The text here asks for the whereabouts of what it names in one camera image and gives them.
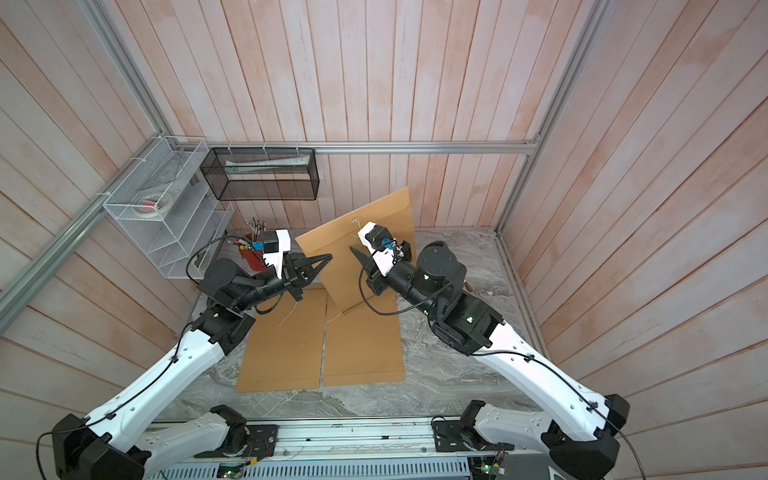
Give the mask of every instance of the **wooden wall panel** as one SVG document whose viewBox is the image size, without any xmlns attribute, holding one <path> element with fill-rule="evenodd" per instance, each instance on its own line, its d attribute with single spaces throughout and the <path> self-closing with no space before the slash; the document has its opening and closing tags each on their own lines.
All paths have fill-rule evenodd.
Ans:
<svg viewBox="0 0 768 480">
<path fill-rule="evenodd" d="M 541 127 L 594 4 L 106 3 L 174 133 L 212 141 L 524 140 Z M 311 228 L 408 186 L 420 227 L 493 226 L 516 160 L 321 156 L 318 200 L 241 201 L 238 212 Z"/>
<path fill-rule="evenodd" d="M 185 26 L 205 22 L 201 12 L 185 13 Z M 186 47 L 178 39 L 173 45 Z M 194 39 L 217 57 L 210 38 Z M 219 82 L 217 71 L 201 76 Z M 167 114 L 167 99 L 158 102 Z M 174 122 L 190 126 L 175 115 Z M 237 118 L 227 127 L 242 125 Z M 0 132 L 6 289 L 155 130 L 77 2 L 29 0 L 0 6 Z M 188 284 L 164 279 L 104 220 L 0 338 L 0 462 L 35 472 L 38 435 L 69 412 L 89 412 L 153 365 L 186 320 Z M 49 447 L 42 456 L 52 478 Z"/>
<path fill-rule="evenodd" d="M 552 361 L 631 404 L 646 473 L 762 478 L 768 2 L 642 8 L 614 6 L 504 238 Z M 626 445 L 614 476 L 639 477 Z"/>
</svg>

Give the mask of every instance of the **white wire mesh organizer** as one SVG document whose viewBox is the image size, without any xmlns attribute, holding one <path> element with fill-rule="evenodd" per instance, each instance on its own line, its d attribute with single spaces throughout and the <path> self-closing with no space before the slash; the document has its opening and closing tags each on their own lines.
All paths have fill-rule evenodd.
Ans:
<svg viewBox="0 0 768 480">
<path fill-rule="evenodd" d="M 174 147 L 169 138 L 185 146 Z M 201 181 L 190 185 L 208 153 L 204 140 L 162 137 L 104 202 L 104 208 L 166 278 L 187 278 L 192 254 L 232 217 L 233 205 L 215 210 L 218 201 Z M 190 265 L 200 279 L 213 259 L 206 249 Z"/>
</svg>

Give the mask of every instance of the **cardboard envelope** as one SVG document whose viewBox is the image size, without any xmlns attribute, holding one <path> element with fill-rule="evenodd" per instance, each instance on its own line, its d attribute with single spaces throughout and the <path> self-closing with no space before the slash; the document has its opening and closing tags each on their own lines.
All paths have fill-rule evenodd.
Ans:
<svg viewBox="0 0 768 480">
<path fill-rule="evenodd" d="M 408 188 L 373 201 L 296 238 L 299 247 L 308 257 L 323 253 L 333 255 L 333 260 L 320 272 L 319 278 L 342 312 L 362 303 L 358 287 L 361 266 L 349 247 L 354 246 L 367 252 L 360 243 L 357 232 L 368 222 L 389 229 L 398 243 L 407 240 L 411 244 L 412 255 L 416 258 L 419 251 L 416 249 L 414 238 Z M 366 298 L 370 298 L 373 292 L 366 285 L 365 278 L 363 274 L 362 291 Z"/>
</svg>

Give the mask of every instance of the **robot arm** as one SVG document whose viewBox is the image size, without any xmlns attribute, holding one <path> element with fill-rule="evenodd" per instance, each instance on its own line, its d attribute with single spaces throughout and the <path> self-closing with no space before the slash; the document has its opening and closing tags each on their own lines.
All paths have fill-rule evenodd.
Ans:
<svg viewBox="0 0 768 480">
<path fill-rule="evenodd" d="M 53 428 L 59 478 L 97 480 L 120 472 L 120 478 L 139 480 L 201 452 L 232 455 L 244 449 L 249 438 L 245 419 L 226 406 L 140 437 L 184 388 L 243 341 L 255 322 L 247 310 L 286 291 L 301 300 L 303 288 L 332 258 L 289 253 L 287 230 L 265 232 L 263 239 L 266 270 L 250 276 L 232 260 L 214 261 L 198 285 L 214 304 L 187 325 L 190 330 L 178 344 L 84 419 L 67 415 Z"/>
<path fill-rule="evenodd" d="M 613 435 L 629 413 L 624 399 L 604 397 L 573 380 L 528 345 L 499 312 L 465 292 L 467 269 L 444 242 L 424 247 L 413 265 L 408 242 L 398 244 L 385 227 L 368 223 L 358 237 L 368 253 L 350 248 L 374 294 L 392 288 L 418 305 L 440 340 L 477 356 L 544 410 L 514 412 L 473 401 L 462 416 L 465 444 L 481 450 L 505 443 L 549 453 L 579 479 L 602 478 L 613 468 L 618 454 Z"/>
</svg>

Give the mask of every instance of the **wire mesh shelf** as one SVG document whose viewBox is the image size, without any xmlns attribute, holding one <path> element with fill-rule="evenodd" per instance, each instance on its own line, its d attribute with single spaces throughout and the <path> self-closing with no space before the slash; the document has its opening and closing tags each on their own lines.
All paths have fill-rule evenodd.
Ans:
<svg viewBox="0 0 768 480">
<path fill-rule="evenodd" d="M 226 210 L 214 210 L 211 213 L 205 227 L 200 232 L 200 236 L 197 238 L 197 242 L 194 244 L 193 253 L 214 238 L 223 235 L 224 229 L 227 228 L 227 224 L 230 222 L 233 212 L 234 205 L 230 203 Z M 214 243 L 192 259 L 192 262 L 190 263 L 190 275 L 192 278 L 197 280 L 203 278 L 206 268 L 208 268 L 210 262 L 214 259 L 216 248 L 217 245 Z M 160 272 L 163 273 L 163 276 L 166 278 L 188 278 L 185 270 L 188 261 L 189 257 L 182 258 L 170 265 L 161 267 Z"/>
<path fill-rule="evenodd" d="M 104 208 L 117 220 L 162 221 L 208 153 L 204 140 L 174 150 L 163 137 L 114 189 Z"/>
<path fill-rule="evenodd" d="M 186 278 L 187 260 L 208 241 L 201 242 L 203 238 L 227 225 L 234 205 L 215 210 L 218 200 L 208 183 L 190 185 L 208 153 L 205 141 L 182 137 L 187 143 L 179 146 L 169 141 L 172 138 L 178 137 L 162 137 L 141 158 L 104 202 L 104 208 L 166 278 Z M 199 257 L 194 262 L 196 278 L 202 277 L 212 260 Z"/>
<path fill-rule="evenodd" d="M 217 147 L 200 166 L 219 200 L 315 200 L 312 148 Z"/>
</svg>

